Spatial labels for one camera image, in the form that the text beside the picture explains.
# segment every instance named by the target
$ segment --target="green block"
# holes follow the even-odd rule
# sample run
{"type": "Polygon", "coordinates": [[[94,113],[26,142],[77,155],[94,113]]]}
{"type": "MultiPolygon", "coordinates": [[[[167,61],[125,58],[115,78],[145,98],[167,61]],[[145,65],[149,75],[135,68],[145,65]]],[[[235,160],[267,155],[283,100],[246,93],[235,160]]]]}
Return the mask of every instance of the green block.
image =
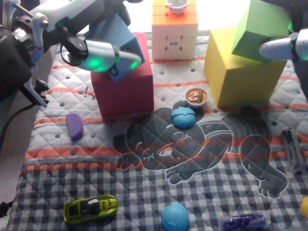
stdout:
{"type": "Polygon", "coordinates": [[[289,34],[290,14],[282,7],[259,0],[250,0],[241,18],[233,43],[232,54],[268,63],[259,47],[272,38],[289,34]]]}

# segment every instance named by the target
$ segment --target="blue ball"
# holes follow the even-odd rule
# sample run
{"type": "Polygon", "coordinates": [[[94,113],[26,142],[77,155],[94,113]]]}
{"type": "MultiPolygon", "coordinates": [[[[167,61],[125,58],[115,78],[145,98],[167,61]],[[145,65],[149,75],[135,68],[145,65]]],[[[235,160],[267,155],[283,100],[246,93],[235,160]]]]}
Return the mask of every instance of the blue ball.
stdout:
{"type": "Polygon", "coordinates": [[[161,219],[162,226],[167,231],[185,231],[189,226],[188,212],[180,203],[165,208],[161,219]]]}
{"type": "Polygon", "coordinates": [[[196,113],[189,107],[179,107],[171,114],[172,123],[182,129],[191,128],[196,122],[196,113]]]}

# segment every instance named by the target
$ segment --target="green toy car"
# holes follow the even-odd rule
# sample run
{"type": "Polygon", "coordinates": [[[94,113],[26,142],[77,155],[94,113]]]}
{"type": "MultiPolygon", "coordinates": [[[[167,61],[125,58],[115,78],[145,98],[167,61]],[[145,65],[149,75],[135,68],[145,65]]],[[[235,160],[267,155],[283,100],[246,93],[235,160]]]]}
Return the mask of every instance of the green toy car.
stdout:
{"type": "Polygon", "coordinates": [[[112,195],[82,199],[64,205],[64,221],[77,224],[98,218],[114,217],[117,213],[117,200],[112,195]]]}

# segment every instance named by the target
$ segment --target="quilted mat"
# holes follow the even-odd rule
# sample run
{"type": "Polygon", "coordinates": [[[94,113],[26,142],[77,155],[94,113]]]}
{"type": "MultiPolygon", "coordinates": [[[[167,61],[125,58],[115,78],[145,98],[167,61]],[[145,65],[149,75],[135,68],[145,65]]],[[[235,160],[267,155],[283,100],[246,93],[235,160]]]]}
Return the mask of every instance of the quilted mat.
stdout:
{"type": "Polygon", "coordinates": [[[164,208],[176,202],[187,208],[191,231],[217,231],[219,217],[252,212],[263,212],[271,230],[308,230],[300,211],[308,176],[291,171],[281,138],[293,128],[307,156],[308,103],[293,63],[269,102],[218,109],[204,75],[207,41],[198,37],[193,61],[152,61],[152,113],[110,118],[100,115],[90,73],[65,66],[58,50],[50,103],[37,114],[8,230],[161,230],[164,208]],[[178,129],[172,110],[193,87],[208,101],[191,129],[178,129]],[[77,142],[68,113],[84,124],[77,142]],[[113,220],[65,224],[65,203],[103,194],[118,200],[113,220]]]}

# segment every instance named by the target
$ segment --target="orange cube face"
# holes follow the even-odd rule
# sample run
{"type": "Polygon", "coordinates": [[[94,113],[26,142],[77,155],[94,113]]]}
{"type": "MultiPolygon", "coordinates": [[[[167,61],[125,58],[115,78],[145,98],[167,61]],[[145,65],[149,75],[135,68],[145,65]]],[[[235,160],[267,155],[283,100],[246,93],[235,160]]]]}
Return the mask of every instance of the orange cube face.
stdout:
{"type": "Polygon", "coordinates": [[[191,60],[194,58],[198,17],[196,1],[175,14],[166,0],[153,0],[152,58],[154,60],[191,60]]]}

